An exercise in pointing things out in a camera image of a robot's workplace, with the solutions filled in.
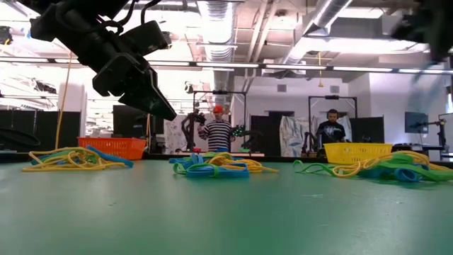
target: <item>black shirt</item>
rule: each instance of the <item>black shirt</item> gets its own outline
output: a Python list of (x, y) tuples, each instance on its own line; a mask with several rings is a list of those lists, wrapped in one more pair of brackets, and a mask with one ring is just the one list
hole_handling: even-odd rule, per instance
[(341, 124), (337, 122), (332, 123), (327, 120), (319, 125), (316, 136), (321, 137), (319, 145), (323, 147), (326, 143), (341, 142), (346, 136), (346, 133), (345, 128)]

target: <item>rope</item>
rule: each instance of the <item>rope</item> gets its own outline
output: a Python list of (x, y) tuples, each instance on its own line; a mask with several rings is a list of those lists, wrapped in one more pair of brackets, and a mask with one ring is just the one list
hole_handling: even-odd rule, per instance
[(122, 162), (108, 161), (102, 154), (83, 147), (67, 147), (48, 152), (30, 152), (32, 166), (22, 169), (24, 172), (38, 171), (100, 171), (110, 167), (127, 165)]
[(55, 149), (58, 149), (59, 130), (60, 130), (61, 126), (62, 126), (64, 102), (66, 101), (66, 92), (68, 90), (69, 74), (71, 73), (71, 64), (72, 64), (72, 52), (69, 53), (68, 72), (66, 73), (66, 81), (64, 83), (62, 106), (60, 106), (60, 109), (59, 109), (58, 124), (57, 124), (57, 134), (55, 135)]
[(234, 158), (227, 152), (208, 152), (203, 155), (170, 159), (173, 171), (187, 177), (248, 177), (249, 174), (278, 173), (251, 159)]
[(453, 170), (431, 164), (426, 155), (410, 151), (394, 152), (346, 166), (304, 165), (300, 160), (293, 163), (292, 167), (295, 168), (296, 166), (302, 167), (302, 170), (297, 171), (300, 174), (326, 171), (332, 176), (341, 178), (359, 175), (369, 178), (397, 179), (399, 181), (419, 181), (422, 178), (429, 181), (449, 181), (453, 179)]

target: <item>person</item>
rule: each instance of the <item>person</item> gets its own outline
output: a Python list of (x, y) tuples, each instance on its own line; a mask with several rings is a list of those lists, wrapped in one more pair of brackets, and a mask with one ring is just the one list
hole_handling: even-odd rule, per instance
[(319, 124), (318, 131), (316, 132), (316, 136), (320, 139), (319, 148), (323, 148), (327, 143), (346, 142), (345, 128), (337, 123), (338, 111), (330, 109), (327, 112), (327, 118), (327, 121)]
[(224, 115), (223, 106), (215, 106), (212, 112), (215, 119), (205, 126), (199, 125), (198, 136), (207, 140), (210, 152), (216, 152), (219, 149), (229, 151), (230, 142), (233, 142), (235, 137), (232, 135), (231, 125), (222, 118)]

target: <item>green table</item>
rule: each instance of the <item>green table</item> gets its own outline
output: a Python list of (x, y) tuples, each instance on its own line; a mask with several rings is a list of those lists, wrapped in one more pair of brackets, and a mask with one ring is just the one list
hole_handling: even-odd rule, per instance
[(0, 254), (453, 254), (453, 187), (294, 174), (188, 179), (0, 165)]

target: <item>yellow basket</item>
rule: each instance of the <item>yellow basket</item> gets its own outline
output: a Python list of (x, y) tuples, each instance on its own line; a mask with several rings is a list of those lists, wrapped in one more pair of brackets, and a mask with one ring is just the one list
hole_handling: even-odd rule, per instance
[(354, 164), (391, 153), (391, 144), (331, 143), (325, 144), (327, 160), (332, 164)]

